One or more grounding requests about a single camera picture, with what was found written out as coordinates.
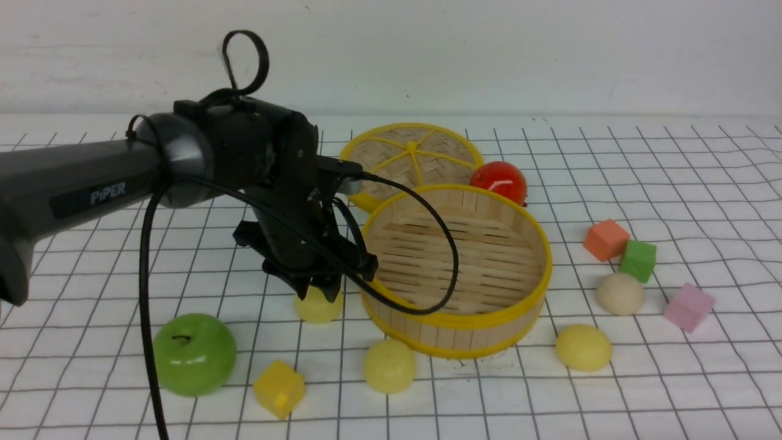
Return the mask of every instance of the yellow spoke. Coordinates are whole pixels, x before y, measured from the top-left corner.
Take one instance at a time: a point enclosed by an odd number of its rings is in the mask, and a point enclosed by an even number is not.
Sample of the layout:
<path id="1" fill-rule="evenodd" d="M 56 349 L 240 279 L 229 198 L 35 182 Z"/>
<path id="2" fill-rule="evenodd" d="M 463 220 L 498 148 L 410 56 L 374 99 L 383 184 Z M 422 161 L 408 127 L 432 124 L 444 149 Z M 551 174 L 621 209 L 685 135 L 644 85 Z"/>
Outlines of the yellow spoke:
<path id="1" fill-rule="evenodd" d="M 385 143 L 391 144 L 391 145 L 393 145 L 393 146 L 398 146 L 398 147 L 399 147 L 399 148 L 401 148 L 402 150 L 407 150 L 407 147 L 406 147 L 406 146 L 404 146 L 404 145 L 402 145 L 402 144 L 400 144 L 400 143 L 398 143 L 398 142 L 394 142 L 394 141 L 392 141 L 392 140 L 383 139 L 383 138 L 373 138 L 373 137 L 368 137 L 368 138 L 367 138 L 367 140 L 370 140 L 370 141 L 378 141 L 378 142 L 385 142 Z"/>
<path id="2" fill-rule="evenodd" d="M 415 168 L 415 177 L 418 179 L 418 186 L 423 186 L 424 176 L 421 174 L 421 167 L 418 166 L 418 161 L 415 160 L 415 154 L 411 154 L 410 158 L 413 160 L 413 168 Z"/>
<path id="3" fill-rule="evenodd" d="M 426 140 L 426 138 L 428 138 L 429 136 L 431 136 L 431 135 L 432 135 L 432 133 L 434 133 L 434 132 L 435 132 L 435 129 L 433 128 L 432 130 L 429 130 L 429 133 L 426 133 L 426 134 L 424 135 L 424 137 L 420 138 L 420 139 L 418 140 L 418 142 L 416 142 L 416 143 L 415 143 L 415 149 L 417 150 L 417 149 L 418 149 L 418 147 L 419 147 L 419 146 L 421 146 L 421 144 L 422 144 L 422 143 L 424 143 L 424 141 Z"/>
<path id="4" fill-rule="evenodd" d="M 442 153 L 435 153 L 433 151 L 424 151 L 424 150 L 416 150 L 416 153 L 424 154 L 426 156 L 439 157 L 440 159 L 450 160 L 451 162 L 455 162 L 455 163 L 457 163 L 459 165 L 464 165 L 465 167 L 472 168 L 472 169 L 476 169 L 477 168 L 475 166 L 475 164 L 471 164 L 469 162 L 465 162 L 463 160 L 459 160 L 456 157 L 446 156 L 445 154 L 442 154 Z"/>
<path id="5" fill-rule="evenodd" d="M 405 157 L 405 156 L 407 156 L 407 151 L 404 151 L 404 152 L 402 152 L 402 153 L 399 153 L 399 154 L 397 154 L 396 156 L 394 156 L 394 157 L 391 157 L 390 159 L 386 159 L 386 160 L 384 160 L 383 162 L 380 162 L 379 164 L 377 164 L 377 165 L 375 165 L 374 167 L 372 167 L 372 169 L 371 169 L 371 170 L 369 170 L 369 172 L 371 172 L 372 174 L 374 174 L 374 173 L 376 173 L 376 172 L 377 172 L 377 170 L 379 170 L 380 168 L 383 168 L 383 167 L 385 167 L 386 165 L 390 164 L 391 162 L 394 162 L 395 160 L 399 160 L 399 159 L 401 159 L 402 157 Z"/>

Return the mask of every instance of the yellow rim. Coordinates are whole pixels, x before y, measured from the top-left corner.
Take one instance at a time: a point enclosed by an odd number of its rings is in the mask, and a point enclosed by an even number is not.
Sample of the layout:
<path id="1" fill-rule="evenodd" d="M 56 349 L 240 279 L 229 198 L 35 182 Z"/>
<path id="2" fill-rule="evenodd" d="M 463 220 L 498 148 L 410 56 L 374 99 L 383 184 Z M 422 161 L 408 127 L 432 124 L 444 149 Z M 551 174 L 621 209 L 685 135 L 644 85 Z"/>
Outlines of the yellow rim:
<path id="1" fill-rule="evenodd" d="M 551 246 L 549 245 L 548 238 L 546 238 L 546 234 L 543 232 L 543 228 L 540 227 L 540 224 L 535 220 L 535 218 L 532 217 L 532 215 L 530 215 L 521 206 L 511 202 L 510 200 L 498 194 L 492 193 L 490 191 L 486 191 L 484 189 L 475 188 L 473 186 L 453 185 L 453 184 L 431 185 L 431 186 L 419 187 L 416 189 L 416 192 L 426 193 L 428 191 L 436 191 L 439 189 L 459 189 L 463 191 L 472 191 L 474 193 L 484 194 L 495 200 L 499 200 L 502 203 L 511 205 L 519 214 L 521 214 L 522 216 L 524 216 L 524 218 L 527 219 L 527 221 L 535 228 L 535 231 L 540 235 L 541 239 L 543 240 L 543 248 L 546 252 L 546 261 L 545 261 L 546 267 L 543 270 L 543 276 L 540 278 L 540 282 L 535 287 L 535 290 L 533 290 L 529 295 L 527 295 L 526 298 L 512 305 L 511 307 L 504 308 L 502 310 L 497 310 L 495 312 L 489 312 L 482 315 L 451 315 L 444 312 L 435 312 L 431 315 L 425 315 L 425 316 L 406 315 L 405 317 L 407 319 L 414 319 L 416 321 L 419 321 L 420 323 L 425 323 L 437 327 L 445 326 L 453 329 L 471 330 L 471 329 L 491 327 L 491 326 L 496 326 L 497 324 L 506 323 L 507 321 L 515 319 L 532 310 L 533 307 L 535 307 L 535 305 L 538 304 L 539 300 L 541 300 L 545 296 L 549 281 L 551 280 L 551 270 L 553 268 L 553 264 L 551 260 Z M 369 230 L 370 226 L 372 225 L 372 222 L 375 221 L 379 213 L 381 213 L 389 205 L 396 203 L 398 200 L 400 200 L 403 197 L 409 197 L 409 196 L 406 193 L 400 193 L 380 203 L 377 209 L 375 209 L 369 215 L 369 219 L 364 225 L 364 228 L 362 228 L 361 230 L 362 235 L 366 237 L 367 231 Z M 386 298 L 390 299 L 391 301 L 394 301 L 399 305 L 405 305 L 407 307 L 415 307 L 409 301 L 397 297 L 393 292 L 391 292 L 385 286 L 383 286 L 380 283 L 379 279 L 377 278 L 372 280 L 370 285 L 374 287 L 375 290 L 378 291 L 380 294 L 382 294 Z"/>
<path id="2" fill-rule="evenodd" d="M 361 133 L 359 136 L 353 138 L 353 140 L 348 142 L 348 144 L 345 146 L 345 148 L 340 153 L 339 158 L 342 159 L 342 160 L 350 160 L 350 154 L 353 152 L 353 149 L 355 149 L 356 146 L 361 144 L 363 141 L 366 141 L 366 140 L 369 140 L 369 139 L 375 139 L 375 140 L 378 140 L 380 142 L 388 142 L 388 143 L 391 143 L 393 145 L 398 146 L 402 150 L 405 150 L 404 146 L 401 146 L 401 145 L 399 145 L 399 144 L 397 144 L 395 142 L 391 142 L 391 141 L 386 140 L 386 139 L 378 139 L 378 138 L 374 137 L 374 135 L 376 135 L 379 132 L 386 132 L 388 130 L 393 130 L 395 128 L 428 128 L 428 129 L 430 129 L 431 131 L 429 133 L 427 133 L 426 135 L 424 135 L 417 142 L 416 146 L 420 145 L 421 142 L 423 142 L 426 138 L 428 138 L 429 135 L 431 135 L 433 132 L 445 133 L 445 134 L 453 137 L 454 139 L 458 140 L 459 142 L 462 143 L 462 145 L 465 146 L 467 151 L 470 153 L 470 157 L 472 157 L 473 164 L 467 164 L 466 162 L 464 162 L 462 160 L 458 160 L 458 159 L 455 159 L 455 158 L 452 158 L 452 157 L 448 157 L 448 156 L 446 156 L 444 154 L 428 153 L 428 152 L 425 152 L 424 154 L 428 154 L 430 156 L 442 157 L 442 158 L 445 158 L 445 159 L 448 159 L 448 160 L 453 160 L 454 162 L 457 162 L 457 163 L 462 164 L 462 165 L 466 164 L 466 165 L 472 167 L 473 169 L 476 169 L 477 167 L 483 165 L 483 156 L 481 156 L 481 153 L 478 151 L 477 148 L 475 148 L 475 146 L 472 144 L 472 142 L 470 142 L 464 136 L 459 135 L 456 132 L 452 132 L 451 130 L 449 130 L 447 128 L 439 127 L 437 125 L 412 123 L 412 122 L 411 123 L 400 123 L 400 124 L 383 125 L 382 127 L 373 128 L 372 130 L 369 130 L 367 132 Z M 414 160 L 413 162 L 414 162 L 414 166 L 415 166 L 415 170 L 416 170 L 416 175 L 418 177 L 418 181 L 420 182 L 421 181 L 421 171 L 418 168 L 417 161 L 415 160 L 415 154 L 412 154 L 411 157 Z M 380 203 L 383 202 L 383 200 L 380 200 L 377 197 L 370 196 L 369 194 L 366 194 L 366 193 L 358 193 L 358 194 L 355 194 L 355 195 L 352 195 L 352 196 L 348 196 L 347 199 L 350 202 L 352 202 L 353 204 L 355 204 L 359 209 L 361 209 L 364 212 L 368 212 L 368 213 L 372 213 L 375 209 L 378 208 Z"/>
<path id="3" fill-rule="evenodd" d="M 482 358 L 484 356 L 490 356 L 499 353 L 506 348 L 512 347 L 517 342 L 519 342 L 525 335 L 527 335 L 527 333 L 529 333 L 529 330 L 533 328 L 538 318 L 540 317 L 540 310 L 539 310 L 538 313 L 535 314 L 535 317 L 533 317 L 533 320 L 530 321 L 529 324 L 527 324 L 522 331 L 509 337 L 507 340 L 502 341 L 499 344 L 492 345 L 491 347 L 481 348 L 479 350 L 446 350 L 444 348 L 437 348 L 431 345 L 422 344 L 420 341 L 416 341 L 415 339 L 410 339 L 409 337 L 404 336 L 403 334 L 395 331 L 372 312 L 372 310 L 369 308 L 369 304 L 367 303 L 367 298 L 364 295 L 361 295 L 361 302 L 364 303 L 364 309 L 367 311 L 367 314 L 369 314 L 369 318 L 372 320 L 373 323 L 375 323 L 375 325 L 384 334 L 387 334 L 389 337 L 404 342 L 412 350 L 415 350 L 416 352 L 421 352 L 425 355 L 430 355 L 436 358 L 445 358 L 445 359 L 474 359 L 474 358 Z"/>

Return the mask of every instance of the piper logo text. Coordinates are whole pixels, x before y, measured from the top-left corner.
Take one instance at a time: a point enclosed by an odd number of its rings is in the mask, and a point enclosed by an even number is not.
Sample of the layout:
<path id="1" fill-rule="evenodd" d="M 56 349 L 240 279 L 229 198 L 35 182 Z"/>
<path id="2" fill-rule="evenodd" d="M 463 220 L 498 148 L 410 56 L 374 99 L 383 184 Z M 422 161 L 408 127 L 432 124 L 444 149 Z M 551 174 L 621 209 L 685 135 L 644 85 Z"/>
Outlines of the piper logo text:
<path id="1" fill-rule="evenodd" d="M 90 205 L 95 206 L 96 204 L 101 204 L 107 200 L 111 200 L 114 197 L 123 196 L 124 194 L 125 182 L 115 183 L 113 185 L 106 186 L 103 189 L 93 191 L 90 194 Z"/>

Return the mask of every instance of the bamboo steamer lid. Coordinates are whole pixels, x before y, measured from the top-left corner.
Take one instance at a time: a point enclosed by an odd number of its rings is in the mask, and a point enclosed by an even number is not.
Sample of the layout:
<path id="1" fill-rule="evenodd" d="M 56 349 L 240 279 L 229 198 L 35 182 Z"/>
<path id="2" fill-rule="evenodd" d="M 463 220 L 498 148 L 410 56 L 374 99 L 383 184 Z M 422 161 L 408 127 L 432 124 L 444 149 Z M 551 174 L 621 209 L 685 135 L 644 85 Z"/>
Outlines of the bamboo steamer lid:
<path id="1" fill-rule="evenodd" d="M 340 159 L 357 162 L 365 171 L 408 188 L 435 184 L 467 185 L 483 158 L 464 136 L 430 124 L 391 124 L 362 133 L 345 146 Z M 397 188 L 362 182 L 349 196 L 361 210 L 373 212 Z"/>

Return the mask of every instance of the green cube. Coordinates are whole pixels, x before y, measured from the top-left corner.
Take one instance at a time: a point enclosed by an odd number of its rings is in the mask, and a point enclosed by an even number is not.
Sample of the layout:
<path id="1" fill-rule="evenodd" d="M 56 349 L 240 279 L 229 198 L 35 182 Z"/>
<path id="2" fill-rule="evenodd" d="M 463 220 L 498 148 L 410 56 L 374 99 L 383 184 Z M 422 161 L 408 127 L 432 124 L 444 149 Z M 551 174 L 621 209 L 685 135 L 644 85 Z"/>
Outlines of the green cube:
<path id="1" fill-rule="evenodd" d="M 643 241 L 630 240 L 627 242 L 625 254 L 619 271 L 632 275 L 636 280 L 646 283 L 655 270 L 657 262 L 657 246 Z"/>

